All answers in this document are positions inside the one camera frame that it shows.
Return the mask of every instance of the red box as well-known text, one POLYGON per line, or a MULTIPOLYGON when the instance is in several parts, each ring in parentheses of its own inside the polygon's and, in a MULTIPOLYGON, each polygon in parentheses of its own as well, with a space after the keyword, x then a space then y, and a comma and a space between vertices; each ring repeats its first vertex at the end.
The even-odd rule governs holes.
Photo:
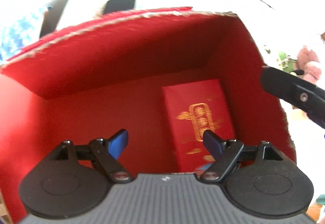
POLYGON ((174 137, 178 169, 194 172, 213 162, 203 146, 203 132, 234 138, 229 111, 217 79, 164 87, 165 104, 174 137))

